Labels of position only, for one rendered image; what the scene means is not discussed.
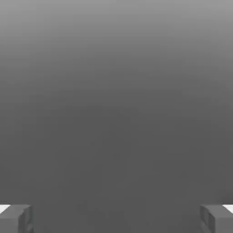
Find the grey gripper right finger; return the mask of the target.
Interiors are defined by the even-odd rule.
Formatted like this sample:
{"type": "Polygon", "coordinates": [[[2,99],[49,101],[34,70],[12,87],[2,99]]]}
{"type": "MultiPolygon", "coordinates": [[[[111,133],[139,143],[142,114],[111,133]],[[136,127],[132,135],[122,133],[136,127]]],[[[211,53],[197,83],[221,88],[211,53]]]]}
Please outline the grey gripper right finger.
{"type": "Polygon", "coordinates": [[[233,233],[233,204],[201,205],[201,233],[233,233]]]}

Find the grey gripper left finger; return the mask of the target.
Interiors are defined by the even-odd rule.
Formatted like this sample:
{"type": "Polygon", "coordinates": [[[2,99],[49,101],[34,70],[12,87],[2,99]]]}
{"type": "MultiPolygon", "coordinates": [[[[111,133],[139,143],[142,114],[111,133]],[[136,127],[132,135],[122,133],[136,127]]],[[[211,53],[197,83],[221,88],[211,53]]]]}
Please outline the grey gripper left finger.
{"type": "Polygon", "coordinates": [[[33,206],[0,204],[0,233],[34,233],[33,206]]]}

